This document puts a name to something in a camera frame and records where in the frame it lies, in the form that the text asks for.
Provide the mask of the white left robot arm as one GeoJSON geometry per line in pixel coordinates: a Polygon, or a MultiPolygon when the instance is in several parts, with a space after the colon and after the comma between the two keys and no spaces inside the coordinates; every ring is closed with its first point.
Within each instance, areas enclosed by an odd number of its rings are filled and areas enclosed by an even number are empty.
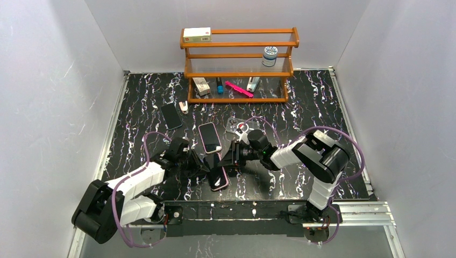
{"type": "Polygon", "coordinates": [[[188,140],[174,138],[165,149],[146,156],[146,162],[134,171],[107,182],[92,181],[71,222],[96,242],[106,243],[128,224],[153,217],[161,199],[145,194],[147,189],[162,183],[169,174],[191,177],[209,171],[188,140]]]}

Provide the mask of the dark teal smartphone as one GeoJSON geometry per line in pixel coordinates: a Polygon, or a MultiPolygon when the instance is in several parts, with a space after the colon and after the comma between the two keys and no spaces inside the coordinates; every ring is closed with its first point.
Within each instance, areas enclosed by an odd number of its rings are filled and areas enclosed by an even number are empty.
{"type": "Polygon", "coordinates": [[[181,117],[174,103],[169,103],[160,108],[168,130],[182,126],[181,117]]]}

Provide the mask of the clear magsafe phone case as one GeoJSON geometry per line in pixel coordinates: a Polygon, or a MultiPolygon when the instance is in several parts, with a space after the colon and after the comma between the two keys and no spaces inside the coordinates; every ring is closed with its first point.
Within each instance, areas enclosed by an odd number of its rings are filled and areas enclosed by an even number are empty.
{"type": "Polygon", "coordinates": [[[258,130],[260,127],[257,121],[238,119],[238,118],[229,118],[225,125],[225,132],[232,134],[240,134],[243,132],[248,133],[252,130],[258,130]]]}

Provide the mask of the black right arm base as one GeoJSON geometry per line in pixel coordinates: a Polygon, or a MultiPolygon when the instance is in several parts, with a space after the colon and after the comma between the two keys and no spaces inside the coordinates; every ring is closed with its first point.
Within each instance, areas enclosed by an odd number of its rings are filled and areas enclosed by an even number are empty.
{"type": "Polygon", "coordinates": [[[302,225],[307,242],[316,245],[332,241],[343,222],[339,205],[329,205],[320,210],[309,202],[289,205],[279,212],[278,217],[292,225],[302,225]]]}

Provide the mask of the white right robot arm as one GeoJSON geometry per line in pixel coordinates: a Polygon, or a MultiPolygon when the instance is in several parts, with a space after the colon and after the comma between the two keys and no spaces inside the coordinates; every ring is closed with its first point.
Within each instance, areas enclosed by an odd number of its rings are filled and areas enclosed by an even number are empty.
{"type": "Polygon", "coordinates": [[[314,176],[308,208],[323,212],[350,157],[342,145],[320,130],[309,132],[284,148],[273,146],[263,131],[252,130],[231,142],[217,166],[240,168],[255,160],[271,171],[304,165],[314,176]]]}

